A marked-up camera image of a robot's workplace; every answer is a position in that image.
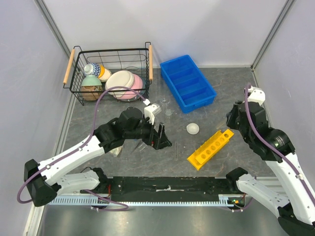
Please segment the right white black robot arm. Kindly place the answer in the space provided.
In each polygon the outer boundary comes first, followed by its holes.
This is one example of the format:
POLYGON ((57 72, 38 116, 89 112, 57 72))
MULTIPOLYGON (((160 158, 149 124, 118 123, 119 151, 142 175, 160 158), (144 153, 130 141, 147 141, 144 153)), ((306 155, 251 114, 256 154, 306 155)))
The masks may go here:
POLYGON ((277 218, 290 236, 315 234, 315 192, 298 162, 290 138, 269 126, 264 108, 257 102, 236 101, 226 115, 227 127, 238 130, 250 149, 265 161, 285 192, 278 194, 238 167, 226 175, 230 193, 250 195, 277 218))

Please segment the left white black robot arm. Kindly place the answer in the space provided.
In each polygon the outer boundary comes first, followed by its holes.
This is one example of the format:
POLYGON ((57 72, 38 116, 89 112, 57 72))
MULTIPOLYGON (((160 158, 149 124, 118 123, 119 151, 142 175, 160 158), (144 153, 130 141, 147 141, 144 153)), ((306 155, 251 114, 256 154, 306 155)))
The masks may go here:
POLYGON ((41 162, 34 159, 26 162, 24 182, 31 202, 41 207, 72 191, 104 193, 109 182, 101 168, 78 174, 70 174, 70 171, 122 147, 125 140, 142 140, 155 150, 170 147, 172 144, 165 134, 164 124, 160 123, 155 130, 155 116, 159 112, 157 104, 150 104, 143 111, 129 107, 119 117, 100 125, 87 138, 59 155, 41 162))

